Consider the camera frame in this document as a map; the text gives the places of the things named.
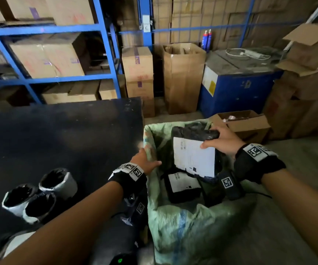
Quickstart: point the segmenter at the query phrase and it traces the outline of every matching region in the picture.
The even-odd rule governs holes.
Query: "person's hand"
[[[201,149],[206,149],[208,147],[214,147],[218,151],[221,151],[227,155],[234,156],[237,151],[245,145],[233,131],[231,131],[227,126],[214,126],[211,130],[218,130],[220,133],[219,138],[206,140],[201,144]]]
[[[139,149],[139,152],[132,157],[130,162],[139,165],[146,175],[149,175],[154,168],[161,165],[161,161],[149,162],[144,148]]]

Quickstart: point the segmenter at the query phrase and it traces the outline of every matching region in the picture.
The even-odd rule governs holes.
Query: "spray can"
[[[210,29],[208,33],[208,42],[207,42],[207,47],[205,49],[207,52],[209,52],[211,40],[212,40],[212,29]]]
[[[201,44],[201,48],[203,50],[205,50],[207,48],[207,41],[208,41],[208,33],[207,33],[207,31],[205,31],[203,34],[202,44]]]

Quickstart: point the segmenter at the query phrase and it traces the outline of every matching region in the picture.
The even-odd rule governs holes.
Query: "black table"
[[[140,98],[14,108],[0,113],[0,235],[30,228],[2,209],[4,194],[23,183],[38,185],[65,167],[83,198],[128,162],[143,140]],[[126,226],[119,219],[116,225]]]

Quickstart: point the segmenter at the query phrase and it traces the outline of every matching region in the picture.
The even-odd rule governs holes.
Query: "black cable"
[[[261,193],[261,192],[257,192],[257,191],[252,191],[252,192],[247,192],[247,193],[256,193],[256,194],[260,194],[260,195],[263,195],[263,196],[266,196],[266,197],[268,197],[268,198],[273,199],[272,196],[270,196],[270,195],[268,195],[268,194]]]
[[[117,212],[116,214],[113,214],[113,215],[111,216],[111,218],[113,218],[113,217],[115,217],[115,216],[117,216],[117,215],[121,215],[121,214],[125,214],[125,212]]]

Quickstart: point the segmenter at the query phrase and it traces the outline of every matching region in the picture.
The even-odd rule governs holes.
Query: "black wrist band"
[[[245,144],[235,157],[235,176],[239,181],[248,179],[260,184],[264,174],[286,168],[276,153],[259,144]]]
[[[123,196],[129,197],[132,194],[137,195],[147,182],[147,177],[143,169],[133,163],[120,165],[109,177],[108,182],[116,181],[123,189]]]

